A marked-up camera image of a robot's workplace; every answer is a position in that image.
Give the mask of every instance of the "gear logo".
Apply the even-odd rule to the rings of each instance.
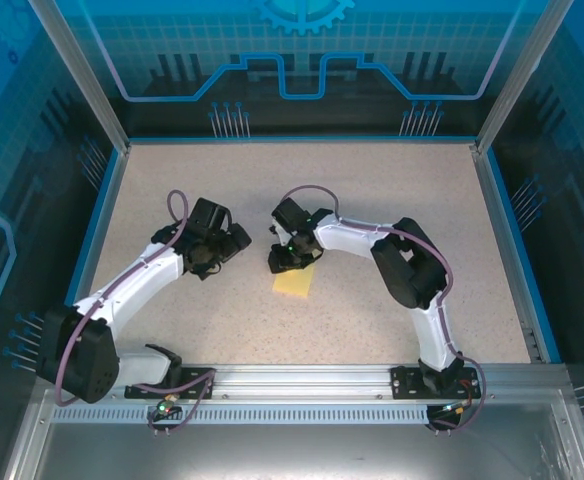
[[[27,38],[30,21],[27,0],[0,0],[0,39],[10,49]]]
[[[281,27],[286,34],[332,28],[335,19],[345,18],[345,9],[354,7],[354,0],[254,0],[261,20],[269,20],[273,28]]]

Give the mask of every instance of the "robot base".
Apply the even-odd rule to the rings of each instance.
[[[471,367],[461,368],[454,383],[440,394],[432,392],[423,382],[423,373],[419,367],[396,367],[390,369],[392,398],[394,400],[466,400],[481,398],[476,370]],[[462,380],[471,385],[470,393],[461,383]]]
[[[213,368],[190,368],[190,367],[181,367],[180,374],[181,378],[176,382],[176,385],[184,385],[188,382],[191,382],[196,377],[200,377],[201,375],[205,375],[209,371],[214,371]],[[173,386],[168,385],[152,385],[153,387],[157,388],[174,388]],[[201,391],[205,386],[205,382],[200,382],[193,386],[192,388],[188,388],[187,390],[179,393],[179,398],[183,400],[197,400],[201,395]],[[210,384],[210,388],[208,388],[207,393],[203,396],[204,400],[209,400],[212,398],[212,391],[214,389],[214,382]],[[129,399],[136,399],[136,400],[160,400],[165,397],[165,395],[160,393],[151,393],[144,391],[138,387],[128,386],[125,387],[125,398]]]

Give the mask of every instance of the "blue edge trim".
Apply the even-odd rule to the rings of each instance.
[[[235,139],[235,141],[245,142],[247,139]],[[379,141],[379,140],[394,140],[394,141],[427,141],[427,142],[469,142],[474,143],[475,137],[471,136],[446,136],[446,137],[435,137],[427,139],[415,139],[410,137],[397,137],[397,136],[339,136],[339,137],[252,137],[250,139],[254,142],[281,142],[281,141]],[[157,138],[157,137],[139,137],[132,139],[133,142],[143,142],[143,143],[227,143],[232,141],[232,139],[210,139],[210,138]],[[490,164],[490,168],[494,174],[496,180],[496,186],[501,198],[501,203],[505,209],[507,221],[512,231],[512,236],[514,237],[514,243],[516,246],[517,254],[521,260],[523,266],[523,272],[525,275],[525,280],[532,297],[532,302],[534,309],[539,321],[539,327],[541,329],[541,335],[545,343],[546,349],[548,351],[549,360],[552,363],[560,363],[561,357],[559,355],[559,350],[552,334],[552,329],[550,327],[550,322],[548,320],[545,307],[543,306],[543,301],[541,299],[541,294],[539,292],[538,285],[534,278],[532,272],[532,266],[530,264],[530,259],[528,258],[525,246],[523,243],[523,237],[516,223],[514,217],[514,211],[510,204],[509,196],[507,190],[505,189],[505,183],[503,182],[503,177],[501,176],[501,171],[494,156],[492,148],[489,149],[487,158]],[[76,268],[74,270],[74,275],[72,276],[72,281],[70,282],[70,287],[68,294],[66,296],[66,304],[72,305],[82,289],[86,287],[89,289],[89,282],[92,280],[94,271],[96,270],[96,263],[103,247],[103,241],[105,239],[105,233],[107,231],[107,225],[109,224],[110,217],[112,216],[112,210],[114,208],[114,200],[119,191],[119,186],[121,183],[121,177],[123,175],[124,166],[122,165],[122,159],[118,153],[115,151],[112,153],[112,158],[108,164],[108,168],[105,172],[105,177],[101,185],[101,190],[99,191],[99,196],[97,198],[96,204],[94,206],[94,211],[92,212],[92,217],[90,218],[90,223],[88,225],[88,230],[85,234],[85,239],[83,240],[83,246],[79,254],[79,259],[77,261]]]
[[[516,217],[514,216],[514,210],[512,209],[512,204],[510,203],[510,197],[505,189],[505,182],[501,176],[501,170],[496,161],[496,156],[492,147],[488,149],[488,162],[490,163],[490,168],[494,175],[494,180],[496,181],[496,187],[499,192],[499,197],[501,197],[501,203],[505,209],[505,215],[508,220],[510,231],[512,232],[512,237],[514,238],[514,245],[516,247],[517,254],[521,260],[521,266],[523,267],[523,274],[525,276],[525,281],[532,297],[532,303],[534,305],[534,310],[536,311],[537,318],[539,320],[539,328],[541,329],[541,336],[538,340],[545,344],[545,348],[548,351],[549,360],[551,363],[561,363],[561,356],[559,355],[559,349],[556,346],[556,341],[554,335],[552,334],[552,328],[550,327],[550,321],[548,320],[548,315],[543,306],[543,300],[541,299],[541,293],[539,292],[539,286],[534,278],[534,273],[532,272],[532,265],[530,264],[530,258],[525,249],[525,244],[523,243],[523,236],[519,230],[519,226],[516,222]]]
[[[76,261],[76,267],[70,280],[68,293],[65,296],[65,304],[68,306],[74,304],[77,296],[87,295],[90,289],[99,256],[101,255],[101,249],[103,248],[103,242],[105,241],[107,227],[114,210],[114,201],[121,186],[126,161],[127,159],[119,155],[116,149],[112,151],[101,182],[99,195],[94,204],[94,210],[92,210],[90,223],[83,238],[83,245],[81,245],[79,258]]]

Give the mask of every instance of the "white arm segment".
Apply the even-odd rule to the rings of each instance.
[[[376,224],[359,222],[358,220],[351,221],[361,225],[377,226]],[[378,226],[392,228],[390,224]],[[326,250],[340,250],[373,260],[370,249],[377,240],[381,240],[389,234],[346,227],[336,218],[335,214],[332,214],[327,215],[317,224],[314,229],[314,235],[319,244]]]
[[[445,303],[443,304],[443,313],[445,314],[445,318],[448,318]],[[416,336],[419,339],[419,355],[421,361],[437,372],[449,367],[456,357],[450,351],[450,347],[448,347],[445,341],[436,301],[432,300],[430,302],[430,308],[427,310],[411,308],[410,316],[414,323]]]
[[[119,375],[112,388],[145,383],[161,383],[168,373],[170,359],[162,353],[143,347],[138,350],[119,350]]]
[[[392,228],[391,224],[378,225],[366,224],[359,220],[350,221],[361,225]],[[273,225],[279,235],[281,245],[287,245],[292,236],[276,220],[273,220]],[[314,229],[314,235],[325,250],[340,250],[374,260],[371,251],[372,247],[378,240],[387,237],[389,233],[348,227],[343,225],[335,214],[331,214],[317,224]],[[410,309],[410,315],[419,339],[421,361],[440,372],[448,367],[456,357],[446,344],[435,301],[432,300],[430,302],[430,308],[427,310],[421,310],[420,308]]]
[[[122,272],[123,275],[130,268],[154,252],[163,247],[163,244],[150,244],[145,248],[141,256]],[[159,290],[168,283],[178,279],[183,273],[183,258],[168,248],[159,257],[152,260],[147,266],[137,270],[130,278],[126,279],[110,297],[103,302],[103,307],[93,315],[94,319],[103,318],[112,330],[112,338],[116,342],[121,330],[128,320],[139,311]],[[108,283],[92,295],[75,303],[79,313],[85,314],[96,300],[101,298],[103,292],[112,284]]]

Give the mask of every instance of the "blue wall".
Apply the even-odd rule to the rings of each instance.
[[[575,0],[494,150],[523,212],[519,228],[559,351],[584,384],[584,0]],[[517,194],[525,185],[530,195]]]
[[[63,301],[111,150],[28,3],[0,2],[0,477],[34,381],[9,332]]]
[[[545,4],[64,0],[61,10],[115,106],[133,104],[119,110],[132,135],[211,136],[210,105],[223,101],[249,108],[258,134],[401,133],[412,101],[431,118],[444,111],[437,133],[473,134]],[[198,105],[169,107],[189,120],[168,126],[153,103]]]

